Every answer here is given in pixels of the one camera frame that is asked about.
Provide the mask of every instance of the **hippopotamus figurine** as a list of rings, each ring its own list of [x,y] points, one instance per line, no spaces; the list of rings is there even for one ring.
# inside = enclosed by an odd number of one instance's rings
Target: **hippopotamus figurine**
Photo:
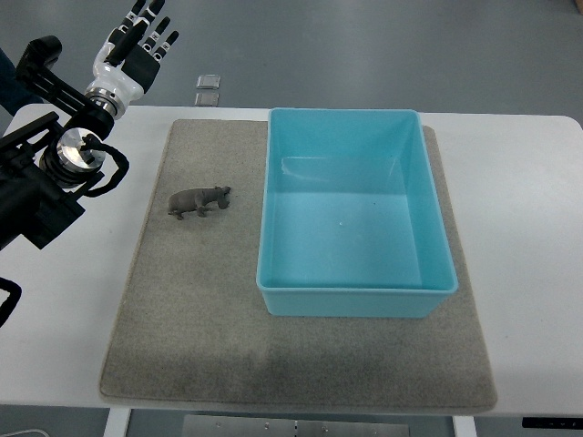
[[[205,217],[205,211],[209,210],[206,205],[209,202],[217,201],[220,209],[225,209],[229,205],[229,201],[225,199],[229,192],[230,187],[185,189],[170,196],[168,213],[176,216],[178,220],[184,219],[183,212],[191,211],[197,211],[197,216]]]

